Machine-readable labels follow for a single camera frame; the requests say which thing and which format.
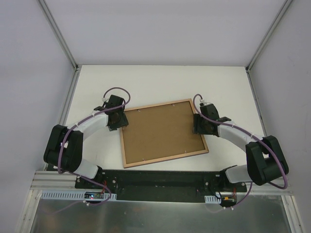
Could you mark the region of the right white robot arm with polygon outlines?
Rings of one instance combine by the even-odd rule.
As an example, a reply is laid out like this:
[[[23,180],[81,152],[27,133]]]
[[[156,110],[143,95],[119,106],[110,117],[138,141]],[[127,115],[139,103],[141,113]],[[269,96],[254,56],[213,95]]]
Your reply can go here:
[[[230,191],[236,183],[253,182],[256,185],[266,183],[286,189],[286,175],[289,167],[285,156],[274,136],[256,136],[237,126],[227,117],[219,117],[212,103],[200,103],[198,113],[193,115],[193,132],[202,135],[213,135],[225,139],[245,152],[246,164],[224,169],[225,176],[219,179],[219,187]]]

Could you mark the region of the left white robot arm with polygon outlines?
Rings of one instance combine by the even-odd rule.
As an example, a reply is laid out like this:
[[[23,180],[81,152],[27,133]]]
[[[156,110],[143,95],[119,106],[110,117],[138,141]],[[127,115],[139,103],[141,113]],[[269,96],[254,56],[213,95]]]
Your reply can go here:
[[[44,152],[44,162],[61,172],[86,177],[87,185],[99,188],[104,180],[103,169],[83,159],[83,142],[100,129],[116,131],[127,126],[125,104],[125,99],[111,95],[102,106],[94,108],[92,115],[80,122],[72,126],[55,125]]]

